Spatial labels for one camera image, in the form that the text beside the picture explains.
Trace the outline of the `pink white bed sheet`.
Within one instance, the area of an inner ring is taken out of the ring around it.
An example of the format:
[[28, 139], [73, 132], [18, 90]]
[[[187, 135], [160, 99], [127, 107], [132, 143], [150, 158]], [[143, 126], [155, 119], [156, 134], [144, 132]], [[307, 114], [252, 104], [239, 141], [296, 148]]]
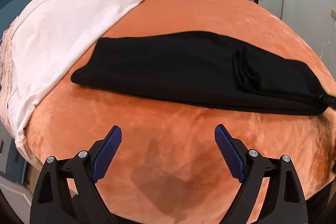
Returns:
[[144, 0], [32, 0], [4, 31], [1, 121], [23, 158], [42, 162], [27, 144], [35, 108], [87, 49]]

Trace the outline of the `black pants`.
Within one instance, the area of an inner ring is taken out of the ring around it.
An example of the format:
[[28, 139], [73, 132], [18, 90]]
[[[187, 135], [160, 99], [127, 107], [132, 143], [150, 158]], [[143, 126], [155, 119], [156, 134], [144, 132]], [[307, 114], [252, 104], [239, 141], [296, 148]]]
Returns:
[[319, 115], [328, 94], [303, 62], [212, 32], [101, 38], [75, 84], [223, 110]]

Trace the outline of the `wall power socket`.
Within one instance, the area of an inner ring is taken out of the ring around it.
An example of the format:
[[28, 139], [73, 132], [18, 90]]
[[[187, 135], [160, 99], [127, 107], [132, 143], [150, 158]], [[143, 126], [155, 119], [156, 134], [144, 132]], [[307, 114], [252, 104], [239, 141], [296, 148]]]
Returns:
[[331, 10], [331, 16], [336, 19], [336, 11], [333, 9]]

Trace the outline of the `orange velvet bed blanket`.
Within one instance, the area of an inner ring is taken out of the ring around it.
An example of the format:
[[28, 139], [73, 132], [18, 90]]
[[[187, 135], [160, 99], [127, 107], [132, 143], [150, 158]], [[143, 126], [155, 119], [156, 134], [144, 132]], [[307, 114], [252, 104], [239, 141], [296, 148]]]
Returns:
[[[335, 80], [290, 27], [247, 0], [145, 0], [107, 33], [152, 36], [202, 30], [231, 36], [306, 63], [329, 94]], [[91, 90], [66, 75], [36, 107], [27, 144], [39, 160], [74, 157], [113, 126], [122, 142], [97, 183], [110, 211], [140, 223], [218, 223], [234, 199], [234, 179], [214, 128], [266, 157], [287, 154], [310, 198], [334, 179], [335, 111], [319, 116], [243, 113]]]

